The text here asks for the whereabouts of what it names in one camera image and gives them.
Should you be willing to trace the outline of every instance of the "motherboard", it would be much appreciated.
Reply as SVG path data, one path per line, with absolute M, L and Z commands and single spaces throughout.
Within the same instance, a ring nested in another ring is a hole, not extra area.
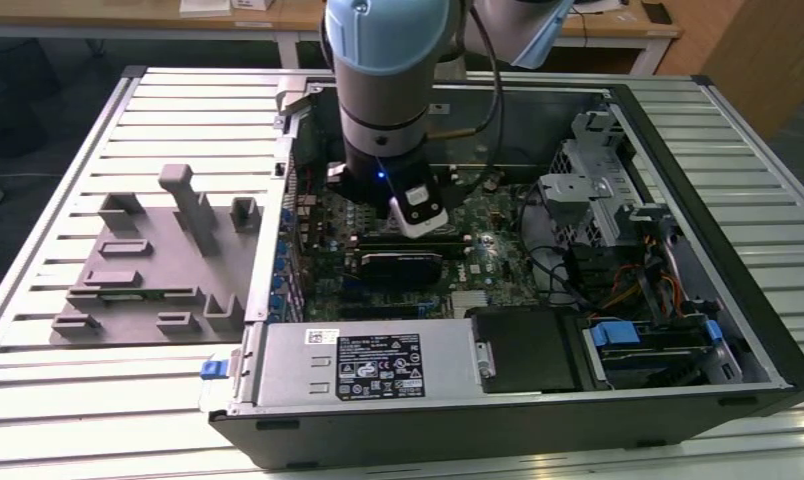
M 471 182 L 474 170 L 452 174 Z M 297 197 L 304 320 L 463 318 L 468 308 L 536 305 L 516 211 L 524 186 L 490 182 L 428 235 L 403 237 L 392 218 L 305 182 Z

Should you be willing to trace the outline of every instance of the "wooden desk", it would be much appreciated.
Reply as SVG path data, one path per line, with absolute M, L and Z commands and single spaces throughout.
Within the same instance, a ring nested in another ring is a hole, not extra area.
M 267 11 L 180 18 L 179 0 L 1 0 L 0 36 L 163 40 L 272 40 L 297 68 L 295 44 L 317 39 L 320 0 L 277 0 Z M 560 47 L 640 50 L 631 73 L 652 74 L 679 27 L 652 24 L 638 0 L 616 12 L 568 18 Z

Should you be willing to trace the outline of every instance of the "blue latch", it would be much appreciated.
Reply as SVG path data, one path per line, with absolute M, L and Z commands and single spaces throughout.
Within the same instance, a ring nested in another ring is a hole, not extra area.
M 719 328 L 719 324 L 715 320 L 707 320 L 704 322 L 704 328 L 707 329 L 707 335 L 710 335 L 710 341 L 712 343 L 724 340 L 724 338 L 722 337 L 722 329 Z
M 639 343 L 639 334 L 632 322 L 615 320 L 598 323 L 591 327 L 591 339 L 594 346 L 620 345 L 624 343 Z
M 200 367 L 200 378 L 203 380 L 219 380 L 227 378 L 228 360 L 207 360 Z

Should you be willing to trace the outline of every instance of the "aluminum extrusion table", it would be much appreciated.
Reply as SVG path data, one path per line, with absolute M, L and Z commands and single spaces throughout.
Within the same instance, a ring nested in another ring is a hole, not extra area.
M 261 205 L 288 156 L 275 96 L 305 75 L 327 72 L 151 68 L 120 80 L 0 286 L 0 478 L 804 478 L 804 405 L 662 448 L 264 473 L 199 411 L 200 363 L 232 345 L 49 345 L 104 193 L 165 203 L 159 168 L 184 162 L 213 204 Z M 686 77 L 506 76 L 630 86 L 804 350 L 804 188 L 715 89 Z

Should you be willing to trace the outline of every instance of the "cable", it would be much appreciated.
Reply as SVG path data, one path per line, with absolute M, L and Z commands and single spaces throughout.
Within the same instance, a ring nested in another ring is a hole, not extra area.
M 538 191 L 538 189 L 535 188 L 535 183 L 532 183 L 532 188 L 530 188 L 528 192 L 526 192 L 526 196 L 523 197 L 523 203 L 520 205 L 520 212 L 518 214 L 518 216 L 519 216 L 519 222 L 518 222 L 518 237 L 519 237 L 519 242 L 518 242 L 518 244 L 520 246 L 520 251 L 523 252 L 523 254 L 526 255 L 526 257 L 530 259 L 530 261 L 532 262 L 532 265 L 535 265 L 538 267 L 538 269 L 542 272 L 544 272 L 550 276 L 550 278 L 559 283 L 559 285 L 564 289 L 564 293 L 567 293 L 571 297 L 574 297 L 574 299 L 576 300 L 576 305 L 580 308 L 591 310 L 595 313 L 598 313 L 598 312 L 599 313 L 606 313 L 606 312 L 603 312 L 602 309 L 596 308 L 594 306 L 594 304 L 588 300 L 586 300 L 586 298 L 576 291 L 576 289 L 568 283 L 568 281 L 564 280 L 562 277 L 559 277 L 552 269 L 550 269 L 544 265 L 542 265 L 542 263 L 530 254 L 530 250 L 526 248 L 526 242 L 523 240 L 523 214 L 526 213 L 526 205 L 527 205 L 527 203 L 530 201 L 530 198 L 532 196 L 532 192 L 535 192 L 535 191 Z
M 579 20 L 583 24 L 583 48 L 588 47 L 588 30 L 586 29 L 586 14 L 576 10 L 576 7 L 571 6 L 574 13 L 579 15 Z
M 13 178 L 13 177 L 53 177 L 61 178 L 64 175 L 60 173 L 7 173 L 1 174 L 0 178 Z
M 331 73 L 333 73 L 333 56 L 329 51 L 329 46 L 327 42 L 327 27 L 324 26 L 324 11 L 321 11 L 321 23 L 319 24 L 319 49 L 321 50 L 321 58 L 324 59 L 324 64 L 327 68 L 331 69 Z
M 671 286 L 671 303 L 674 303 L 674 310 L 678 314 L 678 317 L 683 316 L 683 312 L 680 311 L 680 283 L 676 279 L 671 278 L 668 275 L 660 275 L 662 279 L 668 282 Z
M 460 8 L 460 12 L 458 16 L 458 29 L 455 30 L 456 33 L 454 38 L 454 46 L 447 53 L 440 55 L 438 63 L 451 62 L 462 57 L 464 53 L 467 53 L 467 47 L 464 46 L 464 18 L 467 16 L 467 12 L 464 11 L 464 2 L 458 2 L 458 6 Z
M 491 72 L 494 74 L 494 94 L 491 95 L 491 106 L 488 108 L 487 114 L 484 116 L 484 119 L 482 120 L 482 122 L 479 122 L 479 125 L 476 125 L 474 128 L 462 128 L 458 130 L 451 130 L 448 132 L 439 132 L 439 133 L 432 133 L 428 135 L 428 141 L 432 140 L 451 140 L 455 138 L 464 138 L 464 137 L 470 137 L 472 135 L 475 135 L 476 133 L 480 133 L 487 126 L 491 124 L 491 122 L 494 121 L 494 118 L 496 118 L 496 115 L 499 114 L 499 118 L 498 118 L 498 130 L 496 130 L 496 148 L 491 150 L 491 155 L 490 157 L 494 157 L 494 160 L 496 159 L 496 155 L 494 153 L 495 150 L 499 150 L 500 146 L 502 146 L 502 130 L 503 130 L 503 123 L 504 123 L 504 102 L 503 102 L 503 82 L 502 82 L 502 75 L 499 73 L 499 64 L 496 61 L 496 52 L 494 51 L 494 44 L 491 43 L 491 37 L 487 34 L 487 30 L 484 28 L 484 22 L 482 22 L 482 17 L 479 16 L 479 12 L 476 10 L 476 7 L 471 7 L 470 8 L 470 17 L 472 18 L 472 22 L 476 24 L 476 30 L 479 31 L 479 37 L 482 38 L 482 44 L 484 45 L 484 52 L 487 53 L 487 58 L 491 64 Z
M 479 30 L 479 35 L 482 36 L 482 43 L 484 44 L 484 51 L 487 52 L 487 57 L 491 62 L 491 71 L 494 75 L 494 94 L 491 96 L 491 106 L 488 108 L 488 112 L 484 119 L 475 128 L 455 130 L 454 132 L 446 132 L 444 134 L 438 133 L 435 135 L 428 136 L 428 140 L 447 140 L 451 138 L 468 137 L 480 133 L 491 124 L 491 122 L 496 120 L 496 137 L 494 139 L 494 146 L 488 151 L 487 160 L 484 161 L 484 168 L 482 168 L 479 176 L 472 181 L 472 183 L 467 185 L 464 189 L 464 197 L 475 191 L 479 185 L 482 185 L 488 174 L 494 169 L 494 165 L 496 164 L 496 156 L 499 155 L 499 151 L 502 150 L 503 146 L 503 130 L 506 123 L 506 99 L 503 92 L 502 74 L 499 73 L 499 64 L 496 60 L 496 52 L 494 51 L 491 37 L 487 34 L 484 23 L 482 22 L 482 17 L 479 17 L 479 12 L 476 11 L 475 6 L 470 9 L 470 17 L 472 18 L 472 21 L 476 24 L 476 29 Z
M 624 270 L 627 270 L 628 268 L 642 268 L 642 265 L 639 264 L 632 264 L 632 265 L 622 265 L 618 270 L 615 271 L 615 276 L 612 277 L 612 289 L 610 290 L 610 294 L 615 293 L 615 290 L 618 288 L 618 277 L 620 277 L 620 274 L 624 272 Z

